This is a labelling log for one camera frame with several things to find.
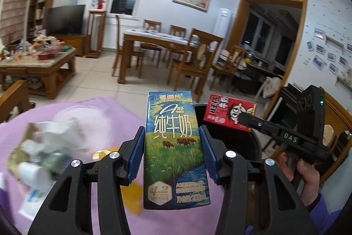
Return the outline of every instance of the wooden coffee table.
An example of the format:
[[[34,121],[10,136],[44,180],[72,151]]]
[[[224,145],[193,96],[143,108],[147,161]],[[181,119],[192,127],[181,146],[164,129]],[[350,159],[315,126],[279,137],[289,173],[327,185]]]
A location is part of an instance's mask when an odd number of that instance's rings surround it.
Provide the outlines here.
[[[37,58],[24,56],[17,62],[0,62],[0,84],[3,90],[8,89],[6,76],[38,76],[44,83],[43,89],[34,90],[28,87],[28,92],[35,95],[47,96],[55,99],[59,90],[76,73],[75,52],[72,48],[67,52],[59,53],[54,59],[38,61]],[[61,68],[68,63],[68,68]]]

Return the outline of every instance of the red snack box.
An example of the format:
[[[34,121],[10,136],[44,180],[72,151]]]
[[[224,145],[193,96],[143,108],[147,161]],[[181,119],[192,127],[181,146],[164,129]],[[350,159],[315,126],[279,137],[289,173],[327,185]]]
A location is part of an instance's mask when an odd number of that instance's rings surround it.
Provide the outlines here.
[[[240,113],[255,115],[257,103],[240,99],[210,94],[203,120],[221,126],[250,132],[251,128],[241,125],[238,121]]]

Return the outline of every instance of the cow illustration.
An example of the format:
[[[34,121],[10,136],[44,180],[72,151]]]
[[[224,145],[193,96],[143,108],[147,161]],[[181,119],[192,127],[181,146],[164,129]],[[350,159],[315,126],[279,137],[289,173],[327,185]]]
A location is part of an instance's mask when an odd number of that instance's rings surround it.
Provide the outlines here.
[[[183,144],[183,146],[187,146],[189,144],[191,144],[187,138],[177,138],[177,143],[181,146]]]
[[[163,141],[163,147],[167,147],[169,149],[172,146],[175,146],[175,145],[169,141]]]
[[[187,138],[187,140],[188,140],[191,144],[194,144],[194,143],[197,142],[195,139],[192,139],[192,138]]]

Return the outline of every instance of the dining table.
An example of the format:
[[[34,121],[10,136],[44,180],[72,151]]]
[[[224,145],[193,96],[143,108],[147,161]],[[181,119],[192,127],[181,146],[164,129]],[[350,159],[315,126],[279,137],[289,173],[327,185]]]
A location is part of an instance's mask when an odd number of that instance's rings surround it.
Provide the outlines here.
[[[126,30],[124,32],[124,44],[122,48],[122,58],[118,79],[119,84],[126,84],[126,70],[131,65],[130,52],[133,49],[135,41],[157,44],[166,49],[173,49],[179,51],[184,51],[188,43],[188,39],[186,38],[177,37],[174,35],[164,34],[160,32],[152,32],[150,30],[141,31],[139,29]],[[198,45],[191,43],[188,50],[190,52],[196,52],[197,49]],[[210,55],[210,52],[211,51],[208,51],[208,53],[205,54],[206,58],[204,67],[207,66],[209,61],[212,61],[212,57],[208,57]],[[205,82],[205,78],[199,79],[195,90],[196,95],[198,95],[203,90]]]

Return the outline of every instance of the green grass illustration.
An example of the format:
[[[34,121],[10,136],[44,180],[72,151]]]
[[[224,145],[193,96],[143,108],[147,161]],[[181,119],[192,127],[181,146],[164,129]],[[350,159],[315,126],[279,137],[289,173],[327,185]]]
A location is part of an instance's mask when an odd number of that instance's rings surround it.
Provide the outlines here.
[[[165,133],[164,139],[149,132],[145,134],[145,157],[144,157],[144,184],[149,186],[161,180],[167,181],[174,176],[178,176],[184,171],[191,170],[203,163],[203,154],[199,136],[192,136],[197,142],[191,145],[180,146],[177,138],[181,138],[180,133]],[[170,141],[175,147],[164,147],[163,141]]]

